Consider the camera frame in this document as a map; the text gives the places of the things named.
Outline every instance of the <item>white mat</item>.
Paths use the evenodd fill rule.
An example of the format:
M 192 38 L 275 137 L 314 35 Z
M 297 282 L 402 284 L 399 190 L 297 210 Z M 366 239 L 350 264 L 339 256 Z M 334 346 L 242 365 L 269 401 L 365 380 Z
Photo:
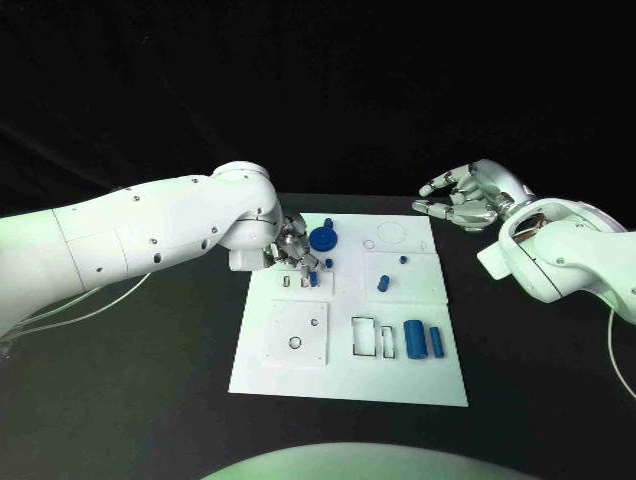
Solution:
M 331 258 L 334 266 L 324 272 L 330 275 L 318 274 L 316 288 L 300 288 L 300 275 L 282 265 L 254 272 L 229 392 L 468 406 L 428 218 L 310 213 L 303 216 L 310 229 L 323 225 L 324 218 L 333 219 L 337 246 L 330 252 L 313 253 L 321 261 Z M 401 255 L 408 257 L 404 265 L 398 263 Z M 382 274 L 391 277 L 391 288 L 383 293 L 376 290 Z M 290 277 L 290 287 L 282 286 L 284 276 Z M 310 312 L 321 306 L 327 307 L 329 326 L 320 317 L 313 335 L 305 322 L 317 320 L 311 318 L 317 313 Z M 293 320 L 280 318 L 277 322 L 277 311 L 290 312 Z M 353 317 L 375 319 L 376 357 L 353 356 Z M 411 319 L 421 320 L 425 326 L 425 360 L 406 356 L 404 322 Z M 393 327 L 395 359 L 382 357 L 382 325 Z M 432 326 L 441 332 L 441 359 L 432 355 Z M 307 348 L 324 351 L 316 345 L 323 342 L 323 327 L 324 365 L 321 354 L 318 361 L 301 356 Z M 295 340 L 288 347 L 288 340 L 300 335 L 310 338 L 303 339 L 298 348 L 293 348 Z

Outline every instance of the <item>black curtain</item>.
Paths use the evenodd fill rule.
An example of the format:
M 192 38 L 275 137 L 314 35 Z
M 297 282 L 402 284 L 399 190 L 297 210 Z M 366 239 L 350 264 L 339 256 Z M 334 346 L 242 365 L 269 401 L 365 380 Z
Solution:
M 236 159 L 415 195 L 491 158 L 634 228 L 636 19 L 429 8 L 0 0 L 0 216 Z

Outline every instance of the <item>cable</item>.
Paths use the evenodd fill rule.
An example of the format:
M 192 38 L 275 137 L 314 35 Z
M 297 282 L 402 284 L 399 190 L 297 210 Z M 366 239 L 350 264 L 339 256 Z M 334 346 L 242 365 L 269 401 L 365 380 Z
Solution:
M 124 298 L 137 290 L 138 286 L 144 283 L 144 280 L 148 278 L 150 275 L 151 273 L 147 273 L 144 275 L 144 278 L 140 280 L 137 285 L 128 290 L 128 292 L 105 307 L 99 308 L 95 312 L 91 312 L 88 315 L 83 315 L 82 317 L 68 320 L 65 322 L 53 323 L 52 325 L 46 325 L 45 327 L 32 328 L 30 330 L 24 330 L 23 332 L 14 333 L 13 335 L 9 335 L 7 337 L 1 338 L 0 342 L 13 340 L 14 338 L 21 337 L 23 335 L 29 335 L 29 333 L 40 332 L 42 330 L 47 330 L 49 328 L 62 327 L 62 325 L 68 325 L 70 323 L 79 322 L 81 320 L 85 320 L 94 315 L 99 314 L 104 310 L 108 310 L 121 300 L 124 300 Z
M 89 290 L 79 298 L 72 300 L 69 303 L 66 303 L 62 307 L 56 308 L 55 310 L 50 310 L 49 312 L 37 315 L 36 317 L 27 318 L 26 320 L 21 320 L 17 323 L 19 325 L 26 325 L 27 323 L 37 322 L 39 320 L 43 320 L 46 317 L 50 315 L 55 315 L 56 313 L 62 312 L 66 310 L 72 305 L 76 305 L 86 297 L 91 297 L 98 291 L 101 290 L 101 287 L 95 288 L 94 290 Z
M 615 356 L 613 355 L 613 317 L 615 316 L 615 310 L 613 309 L 610 311 L 610 319 L 608 319 L 608 353 L 610 353 L 610 361 L 613 362 L 613 368 L 615 369 L 617 373 L 617 378 L 620 378 L 620 381 L 623 382 L 624 388 L 630 392 L 631 396 L 634 397 L 636 400 L 636 393 L 633 392 L 630 386 L 627 385 L 627 382 L 624 381 L 623 374 L 620 373 L 620 369 L 617 368 L 617 363 L 615 363 Z

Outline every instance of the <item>table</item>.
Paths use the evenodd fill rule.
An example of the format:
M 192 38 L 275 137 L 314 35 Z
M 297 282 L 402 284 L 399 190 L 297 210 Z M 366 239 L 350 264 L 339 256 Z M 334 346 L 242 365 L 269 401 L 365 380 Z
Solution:
M 415 214 L 412 198 L 280 195 L 301 212 Z M 471 235 L 432 220 L 468 408 L 228 393 L 249 273 L 228 252 L 157 272 L 83 322 L 17 341 L 0 367 L 0 478 L 199 479 L 261 453 L 379 442 L 540 478 L 636 478 L 636 402 L 605 348 L 608 310 L 578 292 L 535 301 L 494 281 Z M 108 286 L 55 320 L 115 299 Z M 636 390 L 636 326 L 614 349 Z

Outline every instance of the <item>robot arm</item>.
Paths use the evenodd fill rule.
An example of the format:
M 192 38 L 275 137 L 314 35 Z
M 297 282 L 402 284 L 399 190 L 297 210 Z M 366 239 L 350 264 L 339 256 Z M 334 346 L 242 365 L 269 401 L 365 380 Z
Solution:
M 318 268 L 305 225 L 248 162 L 0 219 L 0 339 L 36 310 L 225 246 L 232 270 Z
M 538 200 L 490 160 L 437 177 L 421 195 L 454 181 L 461 185 L 453 190 L 454 206 L 416 200 L 414 209 L 467 231 L 504 220 L 497 242 L 478 253 L 493 278 L 513 275 L 529 295 L 546 303 L 585 290 L 636 324 L 636 232 L 582 202 Z

